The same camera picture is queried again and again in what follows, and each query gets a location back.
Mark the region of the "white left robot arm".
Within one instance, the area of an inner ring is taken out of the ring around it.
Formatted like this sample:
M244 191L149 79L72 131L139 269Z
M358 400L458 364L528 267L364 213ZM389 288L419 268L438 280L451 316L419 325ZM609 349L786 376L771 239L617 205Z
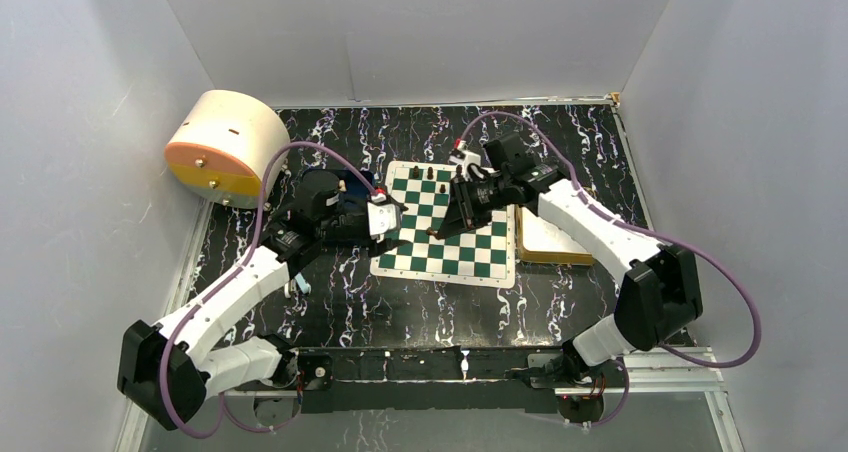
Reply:
M249 382L286 388L302 380L292 346L272 333L237 345L219 341L251 309L284 288L325 245L378 250L390 197L364 171L312 169L293 196L260 217L245 254L200 295L154 323L123 334L117 389L167 430L195 438L188 423L208 401Z

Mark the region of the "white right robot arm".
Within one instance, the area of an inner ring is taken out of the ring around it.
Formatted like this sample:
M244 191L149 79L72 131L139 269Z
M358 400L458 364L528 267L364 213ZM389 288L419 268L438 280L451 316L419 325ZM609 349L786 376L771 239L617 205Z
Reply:
M582 246L619 288L614 311L567 340L560 354L528 365L509 377L528 385L542 379L590 385L603 364L633 351L650 351L703 313L693 252L629 230L597 200L585 194L574 173L527 154L517 134L487 142L491 170L478 154L456 142L449 160L449 205L438 239L480 229L494 211L521 206Z

